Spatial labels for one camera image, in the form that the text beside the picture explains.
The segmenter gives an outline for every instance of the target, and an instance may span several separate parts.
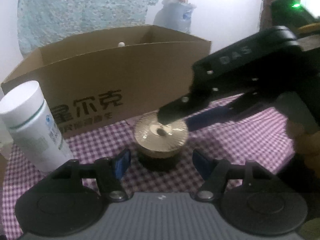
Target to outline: cardboard box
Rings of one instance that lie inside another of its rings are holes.
[[[125,47],[118,47],[124,42]],[[37,80],[65,138],[158,109],[188,93],[211,42],[136,26],[68,37],[34,50],[1,85]]]

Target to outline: green stripe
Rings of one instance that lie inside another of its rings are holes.
[[[18,128],[24,126],[26,123],[30,122],[40,112],[43,105],[44,105],[44,100],[43,100],[43,103],[40,106],[40,108],[28,120],[24,121],[22,124],[19,124],[17,126],[9,127],[9,129],[18,129]]]
[[[62,144],[63,144],[63,137],[62,137],[62,135],[61,135],[61,142],[60,142],[60,145],[59,145],[59,147],[58,147],[59,150],[61,150]]]

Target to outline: gray textured surface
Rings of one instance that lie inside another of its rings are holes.
[[[21,240],[52,240],[26,234]],[[295,233],[274,238],[250,236],[226,223],[212,204],[191,199],[188,193],[135,193],[114,203],[96,224],[60,240],[302,240]]]
[[[19,0],[18,40],[22,54],[73,34],[145,23],[158,0]]]

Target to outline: white bottle cap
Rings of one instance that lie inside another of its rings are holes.
[[[44,96],[37,81],[28,81],[8,92],[0,101],[0,117],[7,128],[30,119],[41,107]]]

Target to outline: metal rivet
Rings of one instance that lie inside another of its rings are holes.
[[[182,97],[182,98],[181,98],[181,101],[182,101],[183,103],[186,103],[186,102],[189,101],[189,98],[188,98],[188,97]]]
[[[122,199],[124,198],[125,194],[124,192],[122,191],[119,191],[119,190],[115,190],[115,191],[112,191],[110,194],[109,194],[110,198],[112,199]]]
[[[213,193],[211,191],[207,191],[207,190],[199,191],[197,195],[201,199],[211,199],[211,198],[213,198]]]

